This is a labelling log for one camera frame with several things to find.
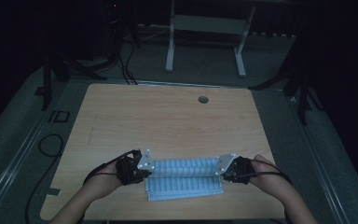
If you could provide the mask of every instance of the black cable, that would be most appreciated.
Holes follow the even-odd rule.
[[[129,63],[130,63],[130,59],[132,57],[132,54],[135,51],[135,46],[133,46],[132,42],[130,42],[129,40],[124,40],[123,39],[123,42],[130,44],[131,53],[130,53],[130,56],[128,57],[128,59],[127,59],[127,61],[125,63],[123,62],[123,58],[121,57],[121,55],[118,56],[118,58],[120,60],[120,64],[121,64],[121,72],[122,72],[123,77],[126,80],[127,84],[129,84],[129,85],[138,85],[137,81],[133,77],[132,72],[129,70]]]
[[[256,173],[252,173],[252,174],[248,174],[248,175],[234,175],[234,178],[244,178],[244,177],[256,177],[258,175],[278,175],[280,177],[283,177],[287,182],[289,182],[289,184],[292,185],[292,180],[290,179],[290,177],[285,174],[284,172],[282,172],[278,167],[276,167],[275,165],[268,163],[266,161],[260,161],[260,160],[250,160],[250,161],[257,161],[257,162],[261,162],[264,163],[266,165],[269,165],[271,167],[273,167],[274,169],[276,169],[278,172],[256,172]]]
[[[110,56],[109,58],[107,58],[106,62],[97,63],[97,64],[93,64],[90,66],[85,66],[85,67],[97,72],[98,69],[103,69],[103,68],[107,67],[108,65],[110,65],[109,68],[104,70],[104,71],[106,71],[106,70],[114,67],[116,65],[116,63],[117,63],[117,55],[114,55],[114,56]]]
[[[109,67],[105,68],[105,69],[102,70],[102,71],[98,71],[98,73],[101,74],[101,73],[104,73],[104,72],[106,72],[106,71],[108,71],[108,70],[114,68],[114,67],[117,65],[117,63],[118,63],[118,57],[117,57],[117,59],[116,59]]]
[[[91,172],[89,172],[89,174],[86,176],[85,180],[83,181],[83,185],[86,184],[86,182],[89,181],[89,179],[92,178],[92,177],[95,176],[95,175],[116,175],[116,174],[98,173],[98,172],[99,172],[100,170],[102,170],[104,167],[106,167],[107,165],[109,165],[110,163],[113,163],[113,162],[115,162],[115,161],[118,161],[118,160],[120,160],[121,158],[123,158],[123,157],[125,157],[125,156],[127,156],[127,155],[130,155],[133,151],[134,151],[134,150],[128,151],[128,152],[126,152],[126,153],[124,153],[124,154],[122,154],[122,155],[116,157],[115,159],[112,159],[112,160],[109,161],[109,162],[106,162],[106,163],[101,164],[100,166],[98,166],[97,168],[95,168],[94,170],[92,170]]]
[[[60,140],[60,148],[59,148],[59,151],[57,152],[57,154],[48,154],[47,152],[45,152],[43,149],[42,149],[42,142],[45,141],[47,138],[49,137],[52,137],[52,136],[55,136],[55,137],[58,137],[59,140]],[[60,135],[56,134],[56,133],[52,133],[52,134],[49,134],[49,135],[46,135],[45,137],[43,137],[39,143],[38,143],[38,149],[39,151],[47,156],[47,157],[51,157],[51,158],[54,158],[54,160],[52,161],[52,163],[50,164],[50,166],[48,167],[48,169],[46,170],[46,172],[42,175],[42,177],[39,179],[39,181],[37,182],[36,186],[34,187],[31,195],[28,197],[28,201],[27,201],[27,204],[25,205],[25,221],[27,224],[30,223],[30,219],[29,219],[29,208],[30,208],[30,204],[31,204],[31,200],[33,199],[34,197],[34,193],[36,192],[36,190],[39,188],[40,184],[42,183],[42,181],[46,178],[46,175],[48,174],[48,172],[51,170],[51,168],[53,167],[53,165],[55,164],[55,162],[57,161],[57,159],[62,155],[62,152],[63,152],[63,139]]]

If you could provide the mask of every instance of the dark background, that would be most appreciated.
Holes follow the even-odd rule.
[[[98,38],[90,39],[90,32],[106,34],[101,31],[103,18],[96,16],[101,15],[101,8],[90,5],[84,10],[82,4],[87,3],[0,1],[0,114],[23,81],[42,65],[42,49],[59,49],[78,59],[92,58],[93,49],[101,43]],[[205,10],[203,3],[179,9],[190,14],[204,10],[204,14],[225,16],[231,8],[227,3],[226,7]],[[289,66],[311,68],[311,86],[317,90],[358,172],[358,0],[331,0],[316,8],[315,2],[304,1],[254,3],[258,8],[252,32],[297,36],[292,49],[295,60],[291,59]],[[139,4],[139,23],[168,24],[170,1]],[[240,17],[242,11],[233,9],[230,13]]]

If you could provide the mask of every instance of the wire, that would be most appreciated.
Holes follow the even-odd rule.
[[[128,40],[123,39],[123,42],[130,44],[131,53],[130,53],[130,56],[128,57],[126,63],[123,62],[123,58],[121,57],[121,55],[118,56],[118,58],[120,60],[120,64],[121,64],[121,72],[122,72],[123,77],[126,80],[127,84],[129,84],[129,85],[138,85],[137,81],[133,77],[132,72],[129,70],[129,62],[130,62],[130,59],[132,57],[133,52],[135,51],[135,46],[133,46],[132,42],[130,42]]]
[[[49,154],[47,152],[45,152],[43,149],[42,149],[42,143],[43,141],[45,141],[47,138],[49,137],[58,137],[59,140],[60,140],[60,148],[59,148],[59,151],[57,152],[57,154]],[[31,200],[33,199],[34,197],[34,194],[36,192],[36,190],[39,188],[40,184],[42,183],[42,181],[46,178],[46,175],[48,174],[48,172],[51,170],[51,168],[53,167],[53,165],[55,164],[55,162],[57,161],[58,158],[61,157],[62,155],[62,152],[63,152],[63,139],[60,135],[56,134],[56,133],[52,133],[52,134],[49,134],[49,135],[46,135],[45,137],[43,137],[39,143],[38,143],[38,149],[39,149],[39,152],[42,153],[43,155],[47,156],[47,157],[51,157],[51,158],[54,158],[54,160],[51,162],[50,166],[48,167],[48,169],[46,170],[46,172],[42,175],[42,177],[39,179],[39,181],[37,182],[36,186],[34,187],[31,195],[28,197],[28,201],[27,201],[27,204],[25,205],[25,221],[27,224],[30,223],[30,218],[29,218],[29,208],[30,208],[30,204],[31,204]]]
[[[110,65],[109,67],[107,67],[106,69],[102,70],[102,71],[98,71],[99,74],[102,74],[112,68],[114,68],[117,65],[118,61],[115,61],[112,65]]]
[[[163,34],[165,34],[165,33],[168,33],[170,31],[170,28],[167,28],[167,29],[165,29],[165,30],[163,30],[163,31],[160,31],[160,32],[150,32],[151,34],[153,34],[153,35],[150,35],[150,36],[147,36],[147,37],[145,37],[145,38],[143,38],[143,39],[141,39],[140,40],[140,42],[144,42],[144,41],[146,41],[146,40],[148,40],[148,39],[151,39],[151,38],[153,38],[153,37],[156,37],[156,36],[158,36],[158,35],[163,35]],[[127,35],[127,36],[125,36],[123,39],[124,40],[126,40],[126,41],[130,41],[129,40],[129,37],[130,37],[131,35]]]
[[[98,174],[95,174],[95,175],[117,175],[117,174],[109,174],[109,173],[98,173]]]
[[[244,177],[256,177],[258,175],[278,175],[280,177],[283,177],[285,180],[287,180],[287,182],[289,182],[290,184],[292,184],[292,180],[290,179],[290,177],[285,174],[284,172],[282,172],[278,167],[276,167],[275,165],[268,163],[266,161],[260,161],[260,160],[250,160],[250,161],[257,161],[257,162],[261,162],[264,163],[266,165],[269,165],[271,167],[273,167],[274,169],[276,169],[278,172],[255,172],[252,174],[248,174],[248,175],[234,175],[232,177],[234,178],[244,178]]]

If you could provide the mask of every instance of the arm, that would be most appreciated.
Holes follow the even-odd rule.
[[[260,155],[256,155],[252,166],[256,172],[277,172],[277,169],[263,162],[273,165]],[[309,208],[305,205],[300,194],[284,178],[278,175],[259,175],[252,177],[250,182],[278,199],[293,223],[317,223]]]
[[[98,173],[116,173],[116,163],[107,165]],[[77,223],[91,203],[121,186],[115,175],[95,175],[75,194],[50,223]]]

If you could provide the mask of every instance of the table leg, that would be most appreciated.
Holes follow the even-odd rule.
[[[243,27],[241,42],[236,48],[234,48],[235,61],[237,62],[238,75],[240,77],[246,76],[245,66],[243,65],[242,50],[243,50],[243,46],[245,45],[246,37],[249,34],[249,28],[251,27],[251,23],[252,23],[254,14],[255,14],[255,7],[252,7],[251,12],[249,13],[247,22],[245,23],[245,26]]]
[[[173,56],[175,53],[175,44],[173,42],[173,35],[175,32],[174,28],[175,19],[175,1],[171,2],[171,25],[170,25],[170,45],[168,46],[167,62],[165,64],[165,71],[171,72],[173,69]]]

